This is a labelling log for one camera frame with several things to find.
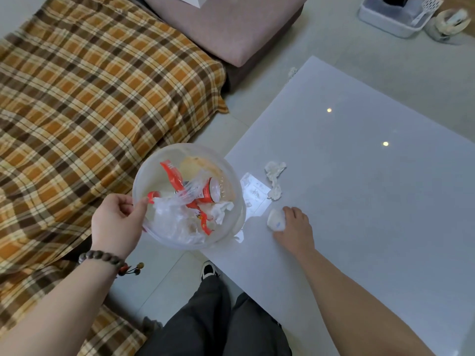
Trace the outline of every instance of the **clear plastic bag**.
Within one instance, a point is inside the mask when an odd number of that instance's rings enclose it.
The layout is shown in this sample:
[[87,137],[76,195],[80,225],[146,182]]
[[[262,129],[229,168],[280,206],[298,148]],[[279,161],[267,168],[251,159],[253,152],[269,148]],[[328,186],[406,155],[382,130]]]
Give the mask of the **clear plastic bag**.
[[201,225],[203,213],[187,205],[199,198],[209,178],[210,174],[202,170],[194,179],[184,183],[184,190],[171,197],[154,197],[153,229],[183,244],[204,243],[207,235]]

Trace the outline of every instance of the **hand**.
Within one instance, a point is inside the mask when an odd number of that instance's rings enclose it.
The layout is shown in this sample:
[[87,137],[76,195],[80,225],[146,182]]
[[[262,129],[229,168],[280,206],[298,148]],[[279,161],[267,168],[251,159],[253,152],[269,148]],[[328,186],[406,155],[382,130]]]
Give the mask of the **hand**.
[[308,216],[297,207],[283,208],[285,230],[274,232],[274,238],[296,258],[315,250],[313,232]]
[[107,195],[92,215],[91,249],[126,259],[139,242],[147,206],[146,197],[134,207],[131,196]]

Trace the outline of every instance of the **white slotted spatula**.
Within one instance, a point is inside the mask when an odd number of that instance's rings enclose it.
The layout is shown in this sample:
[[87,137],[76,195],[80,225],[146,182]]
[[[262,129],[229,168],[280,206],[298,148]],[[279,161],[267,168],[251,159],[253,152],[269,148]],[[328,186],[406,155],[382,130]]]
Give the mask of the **white slotted spatula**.
[[442,5],[443,0],[424,0],[422,3],[422,12],[416,16],[414,20],[411,22],[411,26],[415,26],[418,24],[420,19],[428,13],[434,13],[437,9]]

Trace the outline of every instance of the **black and white sneaker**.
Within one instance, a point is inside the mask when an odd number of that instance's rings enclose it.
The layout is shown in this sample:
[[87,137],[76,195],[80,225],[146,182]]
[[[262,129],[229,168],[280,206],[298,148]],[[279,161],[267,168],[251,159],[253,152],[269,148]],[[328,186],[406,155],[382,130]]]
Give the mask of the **black and white sneaker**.
[[201,281],[212,275],[217,276],[216,266],[211,261],[206,261],[201,268]]

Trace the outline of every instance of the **pant leg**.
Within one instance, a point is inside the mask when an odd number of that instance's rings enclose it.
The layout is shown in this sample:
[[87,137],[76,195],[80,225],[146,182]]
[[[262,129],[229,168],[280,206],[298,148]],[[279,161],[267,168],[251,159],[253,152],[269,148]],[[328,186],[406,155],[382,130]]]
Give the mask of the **pant leg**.
[[291,356],[287,337],[277,322],[242,293],[234,306],[223,356]]
[[223,281],[208,276],[189,302],[154,333],[138,356],[221,356],[231,316]]

